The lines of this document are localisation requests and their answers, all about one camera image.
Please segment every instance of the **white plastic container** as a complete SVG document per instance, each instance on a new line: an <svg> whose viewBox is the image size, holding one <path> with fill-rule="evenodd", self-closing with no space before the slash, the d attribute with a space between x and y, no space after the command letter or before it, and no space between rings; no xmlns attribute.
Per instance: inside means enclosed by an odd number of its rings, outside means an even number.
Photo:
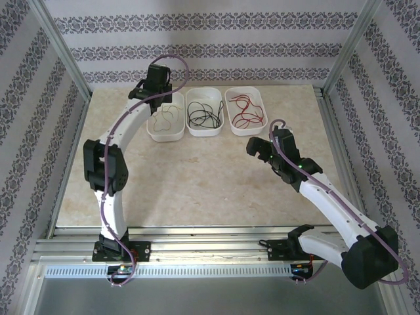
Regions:
<svg viewBox="0 0 420 315"><path fill-rule="evenodd" d="M222 131L222 127L224 124L224 117L223 117L223 108L220 111L219 119L220 119L220 126L218 128L212 128L213 121L208 119L202 126L195 126L191 123L189 126L189 118L188 118L188 106L192 102L199 102L202 104L208 104L213 109L213 113L217 115L221 102L222 102L222 94L218 89L213 87L196 87L194 89L190 89L186 93L186 102L185 102L185 122L190 134L195 137L211 137L218 135ZM191 104L189 107L190 113L194 110L200 110L202 107L199 104Z"/></svg>
<svg viewBox="0 0 420 315"><path fill-rule="evenodd" d="M262 112L264 114L264 118L262 119L261 123L249 123L249 126L245 129L236 128L234 124L232 123L232 120L235 118L236 115L238 115L242 110L236 105L236 103L230 102L229 100L232 100L234 97L239 95L248 95L251 99L252 103L258 106L261 106ZM260 91L258 91L254 87L232 87L231 89L228 89L224 93L224 103L226 104L226 108L228 110L228 116L229 116L229 123L230 123L230 129L232 132L237 136L251 136L251 135L257 135L261 131L263 131L264 127L267 126L268 118L267 113L265 112L263 100L261 98Z"/></svg>
<svg viewBox="0 0 420 315"><path fill-rule="evenodd" d="M184 135L184 129L185 101L179 92L173 93L172 103L163 103L146 123L147 133L156 142L177 141Z"/></svg>

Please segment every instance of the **marble tabletop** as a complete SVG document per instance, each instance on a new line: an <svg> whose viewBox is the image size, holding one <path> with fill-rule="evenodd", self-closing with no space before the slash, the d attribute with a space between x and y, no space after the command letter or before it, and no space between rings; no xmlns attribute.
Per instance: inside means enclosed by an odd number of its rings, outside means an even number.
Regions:
<svg viewBox="0 0 420 315"><path fill-rule="evenodd" d="M216 87L224 94L229 87ZM341 190L311 85L258 86L269 120L292 127L301 155L312 158ZM191 88L185 87L185 93ZM83 176L83 143L97 139L119 115L129 89L93 93L57 225L100 225L98 204ZM226 110L218 136L185 129L176 142L155 142L143 125L125 152L129 180L123 211L129 226L328 224L315 206L282 182L268 164L246 154L248 136L230 130ZM268 139L268 126L259 137Z"/></svg>

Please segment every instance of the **black wire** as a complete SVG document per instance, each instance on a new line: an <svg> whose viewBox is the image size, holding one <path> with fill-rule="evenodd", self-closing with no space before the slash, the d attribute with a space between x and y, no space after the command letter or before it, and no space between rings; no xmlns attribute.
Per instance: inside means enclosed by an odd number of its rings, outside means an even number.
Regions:
<svg viewBox="0 0 420 315"><path fill-rule="evenodd" d="M194 110L190 113L190 106L191 104L199 104L203 109ZM191 102L189 103L186 112L188 116L188 126L191 127L191 123L196 127L203 127L203 128L209 128L209 129L217 129L222 125L222 119L221 119L221 112L223 109L223 101L220 101L219 103L219 110L217 111L217 115L213 113L213 108L206 104L206 103L200 103L200 102ZM198 117L192 117L194 113L203 113L203 115ZM208 120L211 119L212 127L204 126L203 124Z"/></svg>

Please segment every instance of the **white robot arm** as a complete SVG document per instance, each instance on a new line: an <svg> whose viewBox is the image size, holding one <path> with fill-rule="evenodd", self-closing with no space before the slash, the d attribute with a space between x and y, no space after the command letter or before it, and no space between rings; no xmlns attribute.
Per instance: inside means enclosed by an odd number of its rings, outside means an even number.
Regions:
<svg viewBox="0 0 420 315"><path fill-rule="evenodd" d="M110 131L112 130L112 127L116 125L116 123L119 121L121 116L133 105L135 105L138 102L138 99L131 99L128 100L126 106L124 107L124 110L122 111L121 115L114 121L112 126L109 130L107 130L99 139L99 143L102 145L105 145L106 139L108 138L108 135L110 134ZM133 139L135 133L137 130L141 127L143 123L149 119L150 115L152 114L150 110L149 104L142 104L140 105L136 110L134 110L130 115L128 115L120 125L118 125L117 129L115 130L114 136L111 139L110 146L117 146L121 153L124 154L125 150L127 149L131 139ZM98 204L100 207L100 204L102 202L102 194L103 191L96 190L94 192ZM110 228L117 234L119 238L122 238L123 235L127 231L127 225L124 221L123 216L123 192L117 191L113 196L110 196L109 194L106 196L106 201L104 204L104 215L110 225ZM102 221L102 229L100 233L108 239L113 240L114 237L110 234L109 230L105 226L104 221Z"/></svg>
<svg viewBox="0 0 420 315"><path fill-rule="evenodd" d="M270 137L272 141L250 138L247 153L252 156L259 153L258 158L269 163L284 182L309 199L341 237L323 234L305 224L291 231L287 240L260 241L260 245L267 247L268 259L308 260L305 257L309 254L315 255L341 268L348 280L360 289L394 272L398 261L391 252L398 252L396 232L390 226L380 228L359 212L330 183L318 164L300 157L289 129L275 127Z"/></svg>

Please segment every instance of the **patterned wallpaper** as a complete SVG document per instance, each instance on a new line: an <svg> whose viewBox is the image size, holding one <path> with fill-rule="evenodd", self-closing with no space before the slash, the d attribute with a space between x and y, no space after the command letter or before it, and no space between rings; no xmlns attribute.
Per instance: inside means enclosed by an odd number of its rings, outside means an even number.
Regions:
<svg viewBox="0 0 420 315"><path fill-rule="evenodd" d="M364 3L46 0L92 88L131 86L163 53L187 60L192 85L322 86Z"/></svg>
<svg viewBox="0 0 420 315"><path fill-rule="evenodd" d="M25 0L0 0L0 20L0 314L12 314L84 100Z"/></svg>
<svg viewBox="0 0 420 315"><path fill-rule="evenodd" d="M398 233L420 314L420 1L384 1L330 100L367 214Z"/></svg>

